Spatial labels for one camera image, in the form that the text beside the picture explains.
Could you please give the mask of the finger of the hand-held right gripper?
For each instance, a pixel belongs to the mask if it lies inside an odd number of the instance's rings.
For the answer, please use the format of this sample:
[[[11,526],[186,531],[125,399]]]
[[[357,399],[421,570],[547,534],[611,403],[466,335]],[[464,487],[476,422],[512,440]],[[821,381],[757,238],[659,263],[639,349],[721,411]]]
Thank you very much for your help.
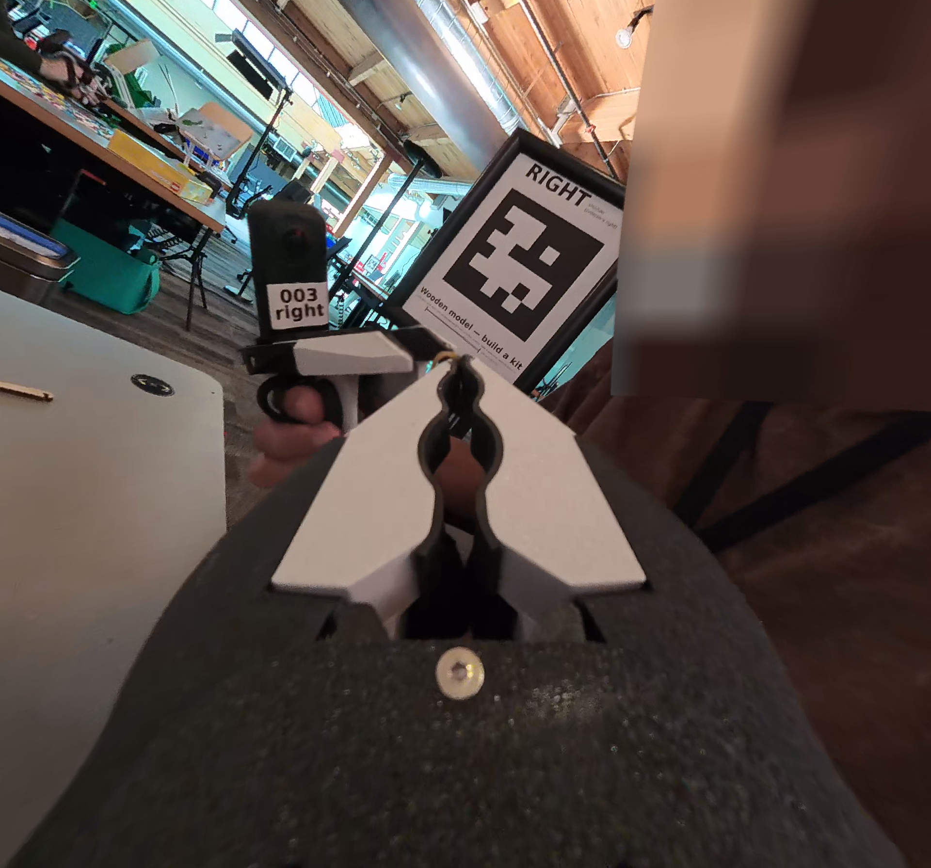
[[[401,349],[394,368],[419,368],[448,351],[448,344],[428,328],[397,328],[393,342]]]
[[[413,353],[389,332],[333,333],[293,345],[300,375],[382,375],[413,373]]]

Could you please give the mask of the round ceiling lamp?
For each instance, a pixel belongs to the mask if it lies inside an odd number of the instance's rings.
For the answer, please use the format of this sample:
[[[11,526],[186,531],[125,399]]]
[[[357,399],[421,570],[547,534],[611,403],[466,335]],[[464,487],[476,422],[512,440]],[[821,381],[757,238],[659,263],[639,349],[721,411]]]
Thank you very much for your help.
[[[645,18],[652,15],[653,12],[654,12],[653,5],[646,6],[646,7],[643,7],[635,11],[635,13],[633,13],[631,16],[629,23],[625,27],[617,31],[615,35],[615,42],[617,46],[622,49],[630,48],[632,44],[632,39],[640,23]]]

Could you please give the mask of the person's right forearm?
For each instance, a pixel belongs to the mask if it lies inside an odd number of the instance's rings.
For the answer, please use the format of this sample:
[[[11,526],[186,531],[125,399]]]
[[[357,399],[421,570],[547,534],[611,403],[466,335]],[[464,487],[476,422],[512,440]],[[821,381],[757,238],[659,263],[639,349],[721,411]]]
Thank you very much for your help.
[[[448,525],[472,533],[475,507],[485,476],[484,469],[471,453],[470,443],[451,438],[449,452],[435,472]]]

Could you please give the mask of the dark ceiling duct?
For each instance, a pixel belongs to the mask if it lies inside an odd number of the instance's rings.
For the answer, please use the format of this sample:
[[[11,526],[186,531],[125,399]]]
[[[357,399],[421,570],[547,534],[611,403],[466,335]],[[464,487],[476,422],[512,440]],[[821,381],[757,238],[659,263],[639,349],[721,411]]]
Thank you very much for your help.
[[[472,166],[527,124],[456,0],[337,0]]]

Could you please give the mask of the green bag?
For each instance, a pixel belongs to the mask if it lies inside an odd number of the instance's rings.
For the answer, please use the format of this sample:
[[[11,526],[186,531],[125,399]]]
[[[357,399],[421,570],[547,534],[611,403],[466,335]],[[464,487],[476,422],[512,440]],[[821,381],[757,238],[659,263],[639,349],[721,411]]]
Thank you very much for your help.
[[[146,309],[160,288],[160,259],[145,246],[125,251],[63,219],[53,237],[77,256],[63,288],[123,315]]]

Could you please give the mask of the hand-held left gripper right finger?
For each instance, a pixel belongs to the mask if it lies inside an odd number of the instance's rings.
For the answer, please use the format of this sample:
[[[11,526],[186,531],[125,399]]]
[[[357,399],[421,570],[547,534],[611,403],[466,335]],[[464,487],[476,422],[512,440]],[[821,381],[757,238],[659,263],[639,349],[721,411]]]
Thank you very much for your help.
[[[491,463],[476,506],[474,564],[492,595],[516,612],[518,637],[541,637],[545,623],[581,598],[621,595],[647,583],[611,504],[563,422],[475,359],[463,359],[463,386],[475,383],[475,458]]]

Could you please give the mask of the black tripod stand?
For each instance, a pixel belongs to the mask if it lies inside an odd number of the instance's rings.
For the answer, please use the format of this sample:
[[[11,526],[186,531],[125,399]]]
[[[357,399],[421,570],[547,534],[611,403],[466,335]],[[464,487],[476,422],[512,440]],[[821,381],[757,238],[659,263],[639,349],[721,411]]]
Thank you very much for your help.
[[[283,86],[280,94],[278,96],[277,103],[275,105],[275,110],[272,117],[268,120],[263,129],[261,136],[256,142],[255,146],[252,148],[247,161],[241,168],[240,173],[234,181],[234,184],[226,197],[225,200],[225,211],[229,217],[235,219],[241,219],[245,213],[243,208],[243,202],[241,202],[240,197],[243,194],[243,187],[245,186],[247,177],[249,175],[249,170],[252,164],[258,159],[259,155],[262,152],[262,148],[265,145],[266,140],[272,133],[276,123],[278,122],[279,116],[283,109],[290,103],[293,95],[293,88],[291,86]]]

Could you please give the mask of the wooden work table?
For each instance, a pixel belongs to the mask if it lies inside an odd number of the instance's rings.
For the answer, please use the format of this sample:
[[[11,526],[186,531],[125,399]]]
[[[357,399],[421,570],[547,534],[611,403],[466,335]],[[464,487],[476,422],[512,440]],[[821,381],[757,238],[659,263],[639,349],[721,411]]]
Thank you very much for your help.
[[[206,245],[225,229],[225,203],[187,199],[187,183],[146,173],[133,159],[157,153],[122,131],[105,126],[76,99],[15,64],[2,60],[2,206],[24,209],[26,220],[49,228],[65,209],[78,186],[81,173],[111,184],[119,192],[140,191],[146,203],[157,206],[147,212],[170,234],[188,244],[174,258],[191,265],[185,330],[192,326],[194,295],[207,308],[202,279]]]

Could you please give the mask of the grey desk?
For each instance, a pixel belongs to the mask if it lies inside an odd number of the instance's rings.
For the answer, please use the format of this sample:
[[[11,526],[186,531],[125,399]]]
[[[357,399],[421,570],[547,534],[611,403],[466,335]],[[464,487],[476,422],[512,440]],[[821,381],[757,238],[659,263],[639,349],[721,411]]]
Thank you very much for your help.
[[[224,398],[189,366],[2,294],[2,760],[92,743],[226,529]],[[134,373],[175,389],[149,395]]]

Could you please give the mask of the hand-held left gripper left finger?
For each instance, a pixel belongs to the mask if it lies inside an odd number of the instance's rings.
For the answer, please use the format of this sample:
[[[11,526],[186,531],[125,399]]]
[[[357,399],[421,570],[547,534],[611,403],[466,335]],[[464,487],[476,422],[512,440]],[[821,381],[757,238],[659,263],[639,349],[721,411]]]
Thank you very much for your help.
[[[271,578],[276,596],[367,606],[405,637],[462,636],[462,561],[433,477],[448,448],[442,361],[349,431]]]

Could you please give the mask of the framed marker sign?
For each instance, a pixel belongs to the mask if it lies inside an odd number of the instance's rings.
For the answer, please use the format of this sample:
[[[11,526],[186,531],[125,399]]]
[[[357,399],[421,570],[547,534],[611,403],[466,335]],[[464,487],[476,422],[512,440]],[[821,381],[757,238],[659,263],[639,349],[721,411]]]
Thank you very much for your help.
[[[626,187],[515,130],[390,293],[526,393],[614,296]]]

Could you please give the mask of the yellow box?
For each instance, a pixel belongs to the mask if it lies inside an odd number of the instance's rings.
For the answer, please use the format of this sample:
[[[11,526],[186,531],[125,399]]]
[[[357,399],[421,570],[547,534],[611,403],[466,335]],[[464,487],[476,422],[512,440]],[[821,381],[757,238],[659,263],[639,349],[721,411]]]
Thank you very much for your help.
[[[207,205],[214,198],[211,186],[198,179],[191,168],[164,156],[122,129],[113,130],[108,150],[180,199]]]

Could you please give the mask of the silver ventilation duct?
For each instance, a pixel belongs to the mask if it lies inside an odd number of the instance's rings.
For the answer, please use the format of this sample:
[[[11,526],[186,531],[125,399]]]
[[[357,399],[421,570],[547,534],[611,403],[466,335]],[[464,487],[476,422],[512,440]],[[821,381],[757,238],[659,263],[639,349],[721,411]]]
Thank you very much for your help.
[[[524,108],[511,95],[503,64],[465,0],[413,0],[502,129],[528,129]]]

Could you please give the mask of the person's right hand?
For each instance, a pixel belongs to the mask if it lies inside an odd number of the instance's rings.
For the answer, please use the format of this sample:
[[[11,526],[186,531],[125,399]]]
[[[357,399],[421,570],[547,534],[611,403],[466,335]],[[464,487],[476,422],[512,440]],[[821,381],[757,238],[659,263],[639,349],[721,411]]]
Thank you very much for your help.
[[[293,422],[263,418],[253,432],[254,455],[248,476],[260,489],[273,488],[343,435],[338,425],[324,418],[323,399],[314,388],[289,389],[283,404],[285,414]]]

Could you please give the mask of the silver metal bin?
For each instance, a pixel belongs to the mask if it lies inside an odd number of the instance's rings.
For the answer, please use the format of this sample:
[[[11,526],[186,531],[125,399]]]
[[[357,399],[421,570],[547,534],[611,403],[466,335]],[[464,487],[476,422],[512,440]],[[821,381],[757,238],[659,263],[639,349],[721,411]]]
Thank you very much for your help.
[[[56,241],[2,230],[1,291],[18,299],[46,305],[78,262],[71,248]]]

